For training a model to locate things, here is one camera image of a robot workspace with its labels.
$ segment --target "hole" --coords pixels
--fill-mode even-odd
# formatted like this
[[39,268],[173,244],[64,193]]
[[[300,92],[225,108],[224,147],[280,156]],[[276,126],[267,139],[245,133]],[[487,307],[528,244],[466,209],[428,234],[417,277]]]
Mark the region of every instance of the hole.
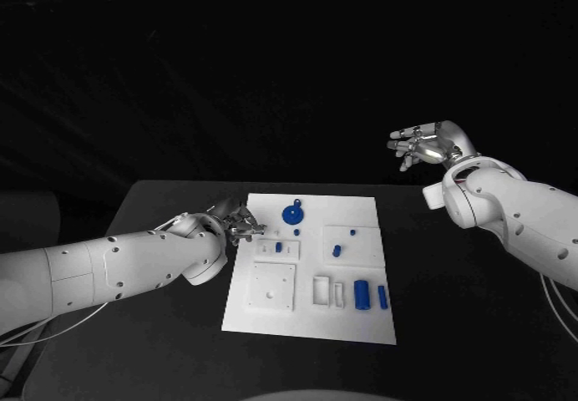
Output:
[[558,258],[560,258],[561,260],[564,260],[564,259],[567,259],[567,257],[568,257],[568,249],[567,249],[567,248],[562,248],[562,249],[560,250],[560,252],[558,252]]

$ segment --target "robotic arm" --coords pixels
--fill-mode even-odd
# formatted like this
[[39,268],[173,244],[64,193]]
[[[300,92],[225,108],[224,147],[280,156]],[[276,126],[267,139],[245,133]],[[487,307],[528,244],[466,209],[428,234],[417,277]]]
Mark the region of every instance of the robotic arm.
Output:
[[388,148],[401,171],[423,161],[443,164],[443,181],[424,188],[430,209],[447,208],[462,228],[492,231],[506,251],[578,291],[578,197],[531,182],[502,161],[482,156],[451,121],[392,132]]
[[202,284],[227,264],[227,242],[251,241],[265,228],[245,205],[228,199],[205,213],[180,214],[153,231],[0,255],[0,335],[152,291],[179,274]]

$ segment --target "blue object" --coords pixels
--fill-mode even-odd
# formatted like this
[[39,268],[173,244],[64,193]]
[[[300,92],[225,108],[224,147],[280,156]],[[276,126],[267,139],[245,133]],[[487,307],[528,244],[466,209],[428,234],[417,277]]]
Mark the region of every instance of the blue object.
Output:
[[369,304],[369,283],[365,280],[358,280],[355,283],[355,309],[366,311],[371,309]]
[[385,297],[385,287],[379,286],[376,288],[376,291],[379,292],[379,304],[382,305],[382,309],[388,308],[388,298]]
[[302,201],[296,199],[293,206],[287,206],[283,210],[283,221],[293,226],[304,219],[304,210],[302,209]]

